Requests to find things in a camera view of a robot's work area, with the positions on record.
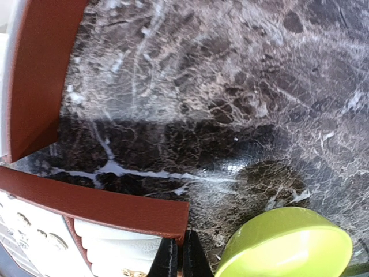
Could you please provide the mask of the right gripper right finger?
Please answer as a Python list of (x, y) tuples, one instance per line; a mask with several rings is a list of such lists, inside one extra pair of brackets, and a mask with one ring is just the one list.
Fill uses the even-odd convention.
[(183, 245), (184, 277), (214, 277), (196, 231), (187, 230)]

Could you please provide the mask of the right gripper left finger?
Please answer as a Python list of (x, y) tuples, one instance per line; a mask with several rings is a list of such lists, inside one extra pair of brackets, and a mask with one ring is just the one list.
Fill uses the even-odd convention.
[(178, 246), (175, 239), (163, 238), (149, 270), (149, 277), (177, 277)]

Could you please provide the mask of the red jewelry tray insert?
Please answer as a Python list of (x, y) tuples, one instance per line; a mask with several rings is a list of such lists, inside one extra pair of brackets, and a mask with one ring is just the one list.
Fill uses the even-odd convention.
[(33, 276), (147, 276), (163, 239), (183, 244), (189, 208), (1, 168), (1, 245)]

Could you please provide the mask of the red jewelry box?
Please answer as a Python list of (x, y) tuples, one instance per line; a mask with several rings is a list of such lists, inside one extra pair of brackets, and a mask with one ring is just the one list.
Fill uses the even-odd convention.
[(70, 54), (86, 1), (13, 1), (1, 73), (1, 157), (54, 142)]

